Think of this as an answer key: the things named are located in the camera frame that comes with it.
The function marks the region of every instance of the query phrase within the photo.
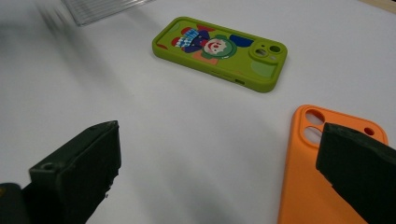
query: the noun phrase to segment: cartoon character graphic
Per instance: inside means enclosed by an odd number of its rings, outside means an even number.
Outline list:
[[[184,28],[181,33],[183,36],[174,38],[172,45],[186,53],[201,50],[201,56],[206,59],[226,59],[236,53],[237,46],[225,35],[211,38],[206,29],[195,30],[190,27]]]

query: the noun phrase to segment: table surface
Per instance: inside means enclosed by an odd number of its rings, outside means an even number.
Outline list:
[[[258,93],[154,56],[189,16],[284,43]],[[52,32],[35,2],[0,3],[0,180],[116,119],[122,166],[88,223],[276,223],[290,119],[318,105],[372,120],[396,147],[396,15],[360,1],[158,0]]]

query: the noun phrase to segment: orange phone case camera cutout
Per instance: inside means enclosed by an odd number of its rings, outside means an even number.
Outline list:
[[[291,122],[278,224],[367,223],[316,169],[325,122],[355,129],[388,144],[384,130],[370,120],[314,105],[300,106]]]

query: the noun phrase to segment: green case side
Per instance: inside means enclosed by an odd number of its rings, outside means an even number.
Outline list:
[[[227,47],[216,51],[216,44]],[[188,17],[166,26],[153,39],[152,49],[160,58],[258,92],[275,87],[288,54],[282,43]]]

